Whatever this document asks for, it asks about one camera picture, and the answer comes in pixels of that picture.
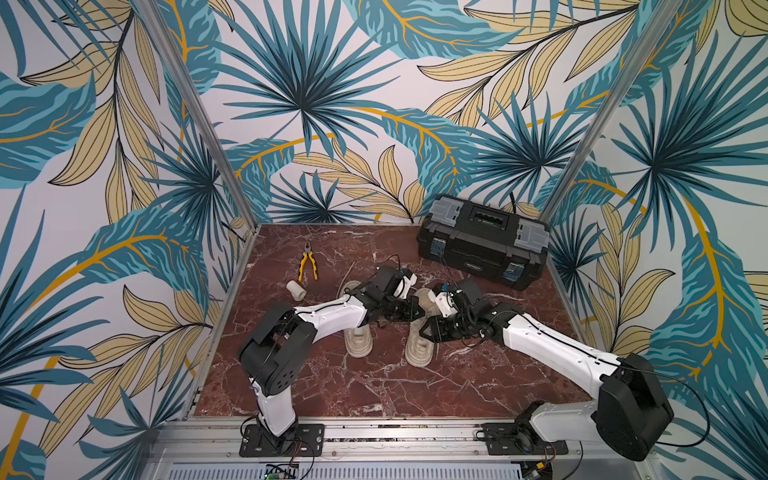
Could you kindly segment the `beige sneaker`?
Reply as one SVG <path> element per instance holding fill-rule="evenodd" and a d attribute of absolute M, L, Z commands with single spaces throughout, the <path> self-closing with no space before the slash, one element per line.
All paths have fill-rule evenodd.
<path fill-rule="evenodd" d="M 429 365 L 434 355 L 435 343 L 421 336 L 420 330 L 428 324 L 428 319 L 439 313 L 437 305 L 433 301 L 434 295 L 428 288 L 421 288 L 416 292 L 419 307 L 424 314 L 410 323 L 409 334 L 405 344 L 406 361 L 414 367 L 424 368 Z"/>
<path fill-rule="evenodd" d="M 347 282 L 343 290 L 344 291 L 357 291 L 360 281 L 352 280 Z M 357 298 L 363 306 L 368 309 L 370 303 L 368 297 L 364 293 L 356 292 L 354 297 Z M 363 316 L 363 322 L 356 328 L 346 329 L 344 331 L 344 341 L 347 353 L 354 358 L 363 358 L 369 355 L 373 348 L 373 337 L 370 326 L 368 324 L 368 315 Z"/>

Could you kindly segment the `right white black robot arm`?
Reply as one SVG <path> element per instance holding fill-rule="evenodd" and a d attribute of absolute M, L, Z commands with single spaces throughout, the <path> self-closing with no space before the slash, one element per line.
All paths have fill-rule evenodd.
<path fill-rule="evenodd" d="M 522 308 L 496 303 L 472 279 L 421 289 L 426 320 L 420 335 L 433 343 L 478 336 L 527 355 L 564 376 L 587 401 L 532 403 L 515 424 L 519 445 L 600 441 L 620 456 L 644 460 L 674 418 L 652 365 L 585 345 L 535 319 Z"/>

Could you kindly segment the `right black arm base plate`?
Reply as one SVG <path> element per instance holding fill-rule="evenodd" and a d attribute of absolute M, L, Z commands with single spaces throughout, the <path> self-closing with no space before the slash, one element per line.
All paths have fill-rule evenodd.
<path fill-rule="evenodd" d="M 531 427 L 516 423 L 484 423 L 474 433 L 474 439 L 486 446 L 490 456 L 553 457 L 569 453 L 565 441 L 544 441 Z"/>

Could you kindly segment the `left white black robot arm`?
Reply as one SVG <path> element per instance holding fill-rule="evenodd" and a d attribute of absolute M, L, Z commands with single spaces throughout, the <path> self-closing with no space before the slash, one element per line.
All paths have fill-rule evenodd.
<path fill-rule="evenodd" d="M 267 438 L 277 443 L 295 436 L 298 421 L 291 387 L 312 345 L 379 319 L 410 323 L 422 317 L 424 310 L 410 292 L 416 281 L 407 268 L 381 266 L 334 300 L 304 307 L 279 302 L 267 311 L 238 352 Z"/>

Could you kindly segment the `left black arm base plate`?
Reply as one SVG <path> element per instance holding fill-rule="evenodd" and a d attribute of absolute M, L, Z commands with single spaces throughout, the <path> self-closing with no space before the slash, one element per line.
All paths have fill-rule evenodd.
<path fill-rule="evenodd" d="M 317 457 L 323 452 L 325 425 L 297 423 L 282 436 L 275 436 L 256 423 L 241 432 L 239 456 L 242 458 Z"/>

